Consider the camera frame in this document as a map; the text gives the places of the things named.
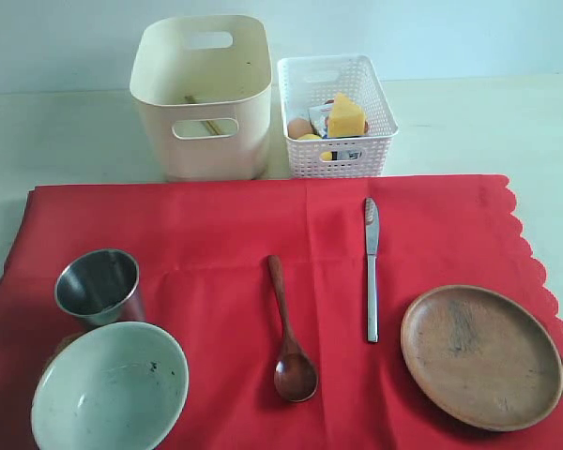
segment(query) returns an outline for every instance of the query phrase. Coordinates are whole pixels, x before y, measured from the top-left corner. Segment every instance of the ceramic bowl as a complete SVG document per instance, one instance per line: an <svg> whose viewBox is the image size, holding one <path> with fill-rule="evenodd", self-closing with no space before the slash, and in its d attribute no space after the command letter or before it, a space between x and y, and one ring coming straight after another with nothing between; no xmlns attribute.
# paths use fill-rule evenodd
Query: ceramic bowl
<svg viewBox="0 0 563 450"><path fill-rule="evenodd" d="M188 394L188 363L167 332L144 322L97 328L42 375L31 426L42 450L156 447Z"/></svg>

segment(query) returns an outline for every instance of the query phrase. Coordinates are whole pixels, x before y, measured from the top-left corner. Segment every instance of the cream plastic bin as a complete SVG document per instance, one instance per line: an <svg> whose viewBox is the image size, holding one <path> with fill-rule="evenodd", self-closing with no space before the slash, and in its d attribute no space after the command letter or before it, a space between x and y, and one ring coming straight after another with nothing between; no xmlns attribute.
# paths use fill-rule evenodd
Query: cream plastic bin
<svg viewBox="0 0 563 450"><path fill-rule="evenodd" d="M371 60L358 54L286 58L278 63L281 116L290 169L294 177L379 176L392 137L398 132L392 111ZM288 136L288 122L309 118L309 108L343 92L367 115L369 132L359 138L297 141ZM325 160L323 155L357 155Z"/></svg>
<svg viewBox="0 0 563 450"><path fill-rule="evenodd" d="M210 45L221 37L229 42ZM129 90L170 181L252 179L265 170L271 60L256 19L153 23L142 35Z"/></svg>

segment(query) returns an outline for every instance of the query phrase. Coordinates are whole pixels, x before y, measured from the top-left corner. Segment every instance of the white wall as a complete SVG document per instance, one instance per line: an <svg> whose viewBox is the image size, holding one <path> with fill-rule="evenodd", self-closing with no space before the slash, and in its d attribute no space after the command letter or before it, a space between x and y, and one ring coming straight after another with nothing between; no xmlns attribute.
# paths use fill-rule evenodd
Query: white wall
<svg viewBox="0 0 563 450"><path fill-rule="evenodd" d="M0 0L0 93L125 88L140 35L247 13L273 62L365 53L383 79L563 72L563 0Z"/></svg>

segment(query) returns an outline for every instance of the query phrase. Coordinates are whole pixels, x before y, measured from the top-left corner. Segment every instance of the knife handle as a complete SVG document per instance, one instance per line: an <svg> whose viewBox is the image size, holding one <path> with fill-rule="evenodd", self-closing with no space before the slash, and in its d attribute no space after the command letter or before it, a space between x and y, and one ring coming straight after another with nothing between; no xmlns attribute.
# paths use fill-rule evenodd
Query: knife handle
<svg viewBox="0 0 563 450"><path fill-rule="evenodd" d="M377 280L375 255L367 255L367 340L377 342Z"/></svg>

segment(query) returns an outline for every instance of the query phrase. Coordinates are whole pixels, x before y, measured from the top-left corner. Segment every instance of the red tablecloth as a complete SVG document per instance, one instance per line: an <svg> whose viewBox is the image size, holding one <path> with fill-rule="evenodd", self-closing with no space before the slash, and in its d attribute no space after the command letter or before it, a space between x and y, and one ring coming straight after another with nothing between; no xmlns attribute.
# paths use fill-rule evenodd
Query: red tablecloth
<svg viewBox="0 0 563 450"><path fill-rule="evenodd" d="M138 259L147 319L189 359L188 402L162 449L563 450L563 397L532 428L477 430L422 394L400 351L409 303L464 283L522 304L563 359L557 301L520 237L506 184L463 175L37 188L0 281L0 448L34 448L29 413L42 366L79 330L54 303L56 277L86 251L110 247ZM382 222L375 345L365 343L370 195ZM281 256L297 336L320 370L319 391L301 404L273 387L281 326L269 254Z"/></svg>

